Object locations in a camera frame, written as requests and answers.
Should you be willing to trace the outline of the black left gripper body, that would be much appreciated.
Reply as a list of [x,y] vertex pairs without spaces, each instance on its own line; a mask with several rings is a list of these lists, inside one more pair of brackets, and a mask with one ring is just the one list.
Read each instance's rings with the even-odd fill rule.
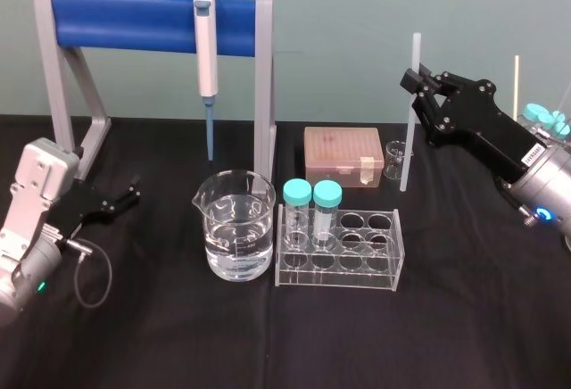
[[57,229],[64,238],[73,238],[91,224],[108,224],[114,220],[112,200],[96,187],[75,180],[48,212],[46,225]]

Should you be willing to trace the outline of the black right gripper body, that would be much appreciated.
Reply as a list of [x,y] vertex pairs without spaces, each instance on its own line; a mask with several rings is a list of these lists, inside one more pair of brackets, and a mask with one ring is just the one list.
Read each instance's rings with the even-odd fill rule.
[[445,97],[438,105],[433,97],[434,125],[427,141],[436,147],[456,145],[480,161],[493,175],[513,184],[542,155],[545,143],[501,111],[494,102],[495,85],[443,73],[431,78],[434,92]]

